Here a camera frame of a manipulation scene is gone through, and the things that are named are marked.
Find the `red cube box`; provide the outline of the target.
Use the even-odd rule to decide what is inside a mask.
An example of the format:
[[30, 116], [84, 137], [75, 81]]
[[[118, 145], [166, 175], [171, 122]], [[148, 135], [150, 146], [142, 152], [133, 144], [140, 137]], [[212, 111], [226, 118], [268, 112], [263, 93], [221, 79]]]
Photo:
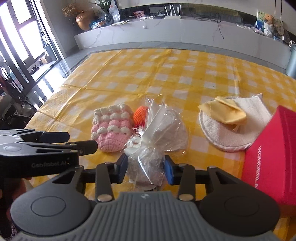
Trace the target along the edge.
[[245, 152], [241, 180], [283, 205], [295, 205], [295, 134], [295, 112], [278, 106]]

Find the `silver pedal trash can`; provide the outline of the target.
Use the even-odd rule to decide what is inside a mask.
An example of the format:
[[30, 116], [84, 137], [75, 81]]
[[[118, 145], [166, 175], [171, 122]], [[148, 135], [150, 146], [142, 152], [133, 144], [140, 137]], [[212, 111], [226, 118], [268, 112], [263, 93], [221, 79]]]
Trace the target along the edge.
[[291, 55], [288, 61], [285, 73], [287, 76], [295, 79], [296, 77], [296, 47], [295, 45], [291, 46]]

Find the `leafy plant in glass vase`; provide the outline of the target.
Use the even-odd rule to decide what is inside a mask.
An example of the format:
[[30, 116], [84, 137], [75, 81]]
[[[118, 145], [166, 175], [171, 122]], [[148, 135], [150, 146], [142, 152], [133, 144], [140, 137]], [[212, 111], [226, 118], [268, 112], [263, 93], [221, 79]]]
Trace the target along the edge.
[[117, 1], [92, 1], [89, 3], [92, 6], [97, 6], [99, 8], [98, 19], [95, 21], [96, 23], [93, 23], [94, 26], [101, 28], [120, 22], [120, 13]]

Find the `white wifi router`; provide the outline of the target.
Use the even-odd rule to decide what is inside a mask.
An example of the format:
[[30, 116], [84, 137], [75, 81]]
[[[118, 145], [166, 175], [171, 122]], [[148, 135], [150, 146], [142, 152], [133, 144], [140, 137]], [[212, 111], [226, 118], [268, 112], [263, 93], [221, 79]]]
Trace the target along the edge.
[[164, 19], [181, 19], [181, 6], [175, 8], [174, 5], [170, 4], [169, 6], [164, 6], [165, 8], [165, 17]]

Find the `pink white crochet pouch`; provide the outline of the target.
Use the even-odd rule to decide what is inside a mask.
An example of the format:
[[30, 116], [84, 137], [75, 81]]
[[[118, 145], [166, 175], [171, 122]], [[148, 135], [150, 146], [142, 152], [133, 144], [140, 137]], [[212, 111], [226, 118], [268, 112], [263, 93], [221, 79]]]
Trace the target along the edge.
[[119, 152], [133, 134], [133, 111], [124, 104], [94, 110], [91, 138], [105, 153]]

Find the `clear cellophane white gift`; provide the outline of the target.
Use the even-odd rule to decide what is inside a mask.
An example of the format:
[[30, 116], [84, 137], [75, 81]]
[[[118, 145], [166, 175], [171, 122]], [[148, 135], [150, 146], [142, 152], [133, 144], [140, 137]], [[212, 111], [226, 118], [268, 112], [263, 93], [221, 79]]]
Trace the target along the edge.
[[147, 115], [144, 126], [135, 128], [135, 134], [126, 143], [127, 175], [136, 190], [150, 191], [161, 187], [165, 176], [165, 153], [187, 148], [189, 134], [180, 113], [146, 97]]

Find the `yellow white checkered tablecloth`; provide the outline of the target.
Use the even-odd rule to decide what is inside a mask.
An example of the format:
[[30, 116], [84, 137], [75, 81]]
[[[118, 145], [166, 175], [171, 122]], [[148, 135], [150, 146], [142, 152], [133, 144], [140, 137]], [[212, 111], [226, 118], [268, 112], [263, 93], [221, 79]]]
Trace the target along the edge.
[[[120, 103], [137, 109], [151, 97], [175, 109], [189, 133], [186, 149], [172, 154], [175, 162], [217, 166], [239, 177], [244, 153], [222, 152], [207, 141], [199, 105], [217, 96], [256, 94], [271, 113], [280, 105], [295, 110], [295, 80], [255, 63], [186, 50], [108, 51], [92, 54], [72, 72], [28, 126], [88, 140], [95, 109]], [[113, 205], [100, 205], [89, 224], [60, 240], [234, 240], [204, 222], [194, 204], [178, 201], [175, 186], [153, 194], [160, 203], [133, 193], [128, 181], [113, 185], [113, 191]]]

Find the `teddy bear with card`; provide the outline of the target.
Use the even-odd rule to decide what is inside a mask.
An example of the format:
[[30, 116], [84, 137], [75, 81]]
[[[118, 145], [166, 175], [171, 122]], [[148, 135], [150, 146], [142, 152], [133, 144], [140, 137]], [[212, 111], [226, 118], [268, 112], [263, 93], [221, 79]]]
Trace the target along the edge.
[[257, 10], [255, 32], [265, 35], [269, 38], [280, 39], [285, 29], [283, 27], [283, 21], [275, 18], [273, 15]]

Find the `white round towel pad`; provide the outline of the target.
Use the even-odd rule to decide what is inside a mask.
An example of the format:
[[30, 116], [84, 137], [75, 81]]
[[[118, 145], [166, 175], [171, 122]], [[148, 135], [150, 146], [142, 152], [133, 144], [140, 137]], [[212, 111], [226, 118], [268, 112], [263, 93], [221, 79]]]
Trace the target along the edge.
[[272, 115], [262, 101], [262, 94], [252, 97], [225, 97], [233, 99], [247, 113], [247, 123], [244, 125], [226, 125], [220, 123], [201, 110], [199, 123], [207, 140], [226, 152], [237, 152], [247, 149], [253, 144]]

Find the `white marble tv console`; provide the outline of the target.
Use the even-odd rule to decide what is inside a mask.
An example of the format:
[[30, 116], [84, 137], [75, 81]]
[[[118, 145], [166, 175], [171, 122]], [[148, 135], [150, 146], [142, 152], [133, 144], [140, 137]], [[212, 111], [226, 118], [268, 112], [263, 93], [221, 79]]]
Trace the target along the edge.
[[290, 48], [236, 24], [183, 19], [134, 20], [75, 35], [79, 49], [139, 42], [197, 44], [249, 55], [286, 68]]

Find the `orange crochet strawberry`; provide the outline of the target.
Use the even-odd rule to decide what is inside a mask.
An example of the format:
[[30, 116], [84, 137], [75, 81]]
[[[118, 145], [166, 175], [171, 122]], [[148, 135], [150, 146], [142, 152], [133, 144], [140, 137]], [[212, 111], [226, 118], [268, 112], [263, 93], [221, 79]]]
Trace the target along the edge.
[[136, 127], [145, 125], [147, 112], [148, 112], [147, 106], [142, 105], [136, 109], [136, 111], [133, 114], [133, 122]]

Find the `copper round vase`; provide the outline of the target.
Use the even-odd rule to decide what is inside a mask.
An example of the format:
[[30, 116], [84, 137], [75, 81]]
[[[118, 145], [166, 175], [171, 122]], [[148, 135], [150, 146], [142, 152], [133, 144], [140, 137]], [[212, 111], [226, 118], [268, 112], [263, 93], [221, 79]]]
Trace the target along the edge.
[[76, 16], [75, 21], [81, 30], [88, 31], [94, 19], [95, 14], [92, 11], [82, 11]]

